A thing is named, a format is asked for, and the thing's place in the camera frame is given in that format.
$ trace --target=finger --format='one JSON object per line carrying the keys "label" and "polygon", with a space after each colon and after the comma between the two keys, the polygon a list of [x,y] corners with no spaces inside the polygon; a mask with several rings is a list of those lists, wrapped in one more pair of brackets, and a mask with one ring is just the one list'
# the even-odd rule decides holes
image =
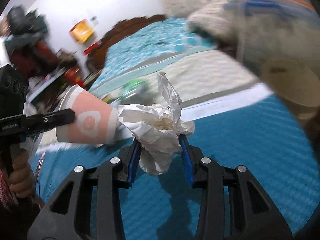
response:
{"label": "finger", "polygon": [[28,176],[24,181],[19,182],[17,184],[11,184],[10,190],[13,193],[21,193],[31,187],[34,186],[34,180],[32,179],[32,176]]}
{"label": "finger", "polygon": [[27,189],[27,190],[25,190],[25,191],[23,191],[21,193],[17,193],[16,197],[18,197],[18,198],[26,198],[26,197],[31,196],[34,193],[34,191],[35,191],[35,188],[31,187],[31,188],[29,188],[29,189]]}
{"label": "finger", "polygon": [[25,149],[21,149],[19,155],[13,160],[12,167],[14,171],[18,171],[20,169],[23,169],[29,159],[29,154]]}
{"label": "finger", "polygon": [[18,184],[24,181],[31,173],[31,168],[29,166],[24,167],[21,170],[14,171],[10,174],[9,182],[11,184]]}

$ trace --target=black bag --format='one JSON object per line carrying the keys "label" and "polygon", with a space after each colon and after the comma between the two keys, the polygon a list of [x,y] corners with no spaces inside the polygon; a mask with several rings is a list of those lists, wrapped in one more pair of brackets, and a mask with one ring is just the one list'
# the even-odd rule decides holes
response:
{"label": "black bag", "polygon": [[13,35],[27,33],[32,27],[21,6],[12,7],[8,12],[7,20]]}
{"label": "black bag", "polygon": [[36,10],[33,12],[29,12],[26,15],[29,23],[31,24],[31,28],[29,29],[30,33],[47,33],[48,27],[44,21],[44,17],[42,15],[36,16]]}

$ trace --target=crumpled tissue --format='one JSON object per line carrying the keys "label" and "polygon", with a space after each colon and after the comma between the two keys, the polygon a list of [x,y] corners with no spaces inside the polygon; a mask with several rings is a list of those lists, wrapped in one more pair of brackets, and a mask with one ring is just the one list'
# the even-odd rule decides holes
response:
{"label": "crumpled tissue", "polygon": [[153,176],[168,171],[174,154],[181,154],[178,136],[195,131],[194,121],[184,122],[180,119],[182,101],[164,72],[157,73],[157,83],[167,106],[118,106],[119,121],[141,143],[139,165],[144,172]]}

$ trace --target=paper cup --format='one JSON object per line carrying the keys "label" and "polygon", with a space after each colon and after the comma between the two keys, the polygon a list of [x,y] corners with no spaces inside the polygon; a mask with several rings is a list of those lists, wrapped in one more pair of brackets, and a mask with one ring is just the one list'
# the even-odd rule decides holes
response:
{"label": "paper cup", "polygon": [[118,124],[118,110],[74,85],[63,98],[59,110],[71,108],[72,124],[56,128],[58,142],[112,144]]}

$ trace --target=blue blanket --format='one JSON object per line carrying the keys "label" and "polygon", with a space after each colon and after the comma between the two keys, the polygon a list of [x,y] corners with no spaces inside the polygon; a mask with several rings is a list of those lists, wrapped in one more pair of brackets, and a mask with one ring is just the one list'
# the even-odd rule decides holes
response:
{"label": "blue blanket", "polygon": [[89,91],[149,58],[194,46],[212,47],[212,38],[188,33],[183,18],[152,23],[108,49],[106,64]]}
{"label": "blue blanket", "polygon": [[[275,96],[195,124],[196,132],[188,138],[191,145],[220,165],[247,166],[293,233],[307,223],[320,200],[318,165],[303,131]],[[76,165],[100,165],[131,142],[47,153],[39,178],[40,196],[47,201]],[[38,160],[39,155],[32,162],[33,170]],[[194,238],[201,190],[191,189],[185,181],[179,156],[169,171],[158,177],[138,169],[132,188],[121,189],[120,198],[127,240]]]}

